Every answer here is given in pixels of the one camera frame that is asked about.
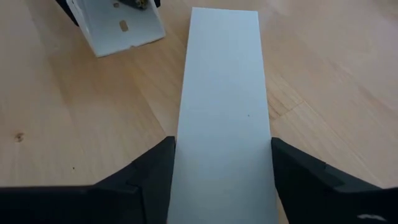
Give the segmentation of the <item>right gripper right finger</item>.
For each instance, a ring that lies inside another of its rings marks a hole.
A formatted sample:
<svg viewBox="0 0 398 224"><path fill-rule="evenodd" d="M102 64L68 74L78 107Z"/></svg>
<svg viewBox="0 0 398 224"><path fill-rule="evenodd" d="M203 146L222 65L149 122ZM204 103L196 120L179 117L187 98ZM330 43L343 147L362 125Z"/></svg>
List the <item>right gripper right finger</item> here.
<svg viewBox="0 0 398 224"><path fill-rule="evenodd" d="M290 224L398 224L398 187L382 189L271 139L275 187Z"/></svg>

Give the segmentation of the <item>white duct cover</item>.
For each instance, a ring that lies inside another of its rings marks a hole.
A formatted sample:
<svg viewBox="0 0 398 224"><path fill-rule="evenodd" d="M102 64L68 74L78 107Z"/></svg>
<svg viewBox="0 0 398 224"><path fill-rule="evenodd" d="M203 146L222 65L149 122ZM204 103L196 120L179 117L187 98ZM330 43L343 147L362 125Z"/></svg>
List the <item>white duct cover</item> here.
<svg viewBox="0 0 398 224"><path fill-rule="evenodd" d="M168 224L278 224L256 11L192 9Z"/></svg>

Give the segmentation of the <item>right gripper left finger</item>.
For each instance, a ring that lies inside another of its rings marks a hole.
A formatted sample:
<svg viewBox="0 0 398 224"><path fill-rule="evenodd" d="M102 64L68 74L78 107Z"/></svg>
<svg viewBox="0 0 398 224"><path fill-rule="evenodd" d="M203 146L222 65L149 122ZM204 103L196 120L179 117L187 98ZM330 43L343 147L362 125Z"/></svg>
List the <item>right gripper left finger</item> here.
<svg viewBox="0 0 398 224"><path fill-rule="evenodd" d="M167 224L175 137L93 185L0 187L0 224Z"/></svg>

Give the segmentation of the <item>white slotted cable duct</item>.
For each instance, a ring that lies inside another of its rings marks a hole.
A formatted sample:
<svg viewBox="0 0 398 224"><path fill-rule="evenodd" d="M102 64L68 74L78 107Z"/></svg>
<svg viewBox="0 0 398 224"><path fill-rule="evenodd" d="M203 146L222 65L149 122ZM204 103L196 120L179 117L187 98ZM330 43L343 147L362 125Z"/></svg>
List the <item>white slotted cable duct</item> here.
<svg viewBox="0 0 398 224"><path fill-rule="evenodd" d="M134 9L118 0L67 0L96 57L139 47L165 37L158 8Z"/></svg>

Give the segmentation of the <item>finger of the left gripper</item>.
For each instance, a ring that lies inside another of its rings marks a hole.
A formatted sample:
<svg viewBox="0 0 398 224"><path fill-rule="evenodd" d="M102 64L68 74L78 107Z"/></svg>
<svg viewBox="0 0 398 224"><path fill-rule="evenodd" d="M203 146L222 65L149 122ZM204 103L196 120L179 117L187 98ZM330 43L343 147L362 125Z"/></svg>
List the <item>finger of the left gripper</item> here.
<svg viewBox="0 0 398 224"><path fill-rule="evenodd" d="M160 0L118 0L118 1L134 9L147 9L150 6L154 6L156 8L160 7Z"/></svg>
<svg viewBox="0 0 398 224"><path fill-rule="evenodd" d="M57 4L63 9L64 13L71 19L71 21L78 27L79 24L75 19L69 5L67 4L67 0L55 0Z"/></svg>

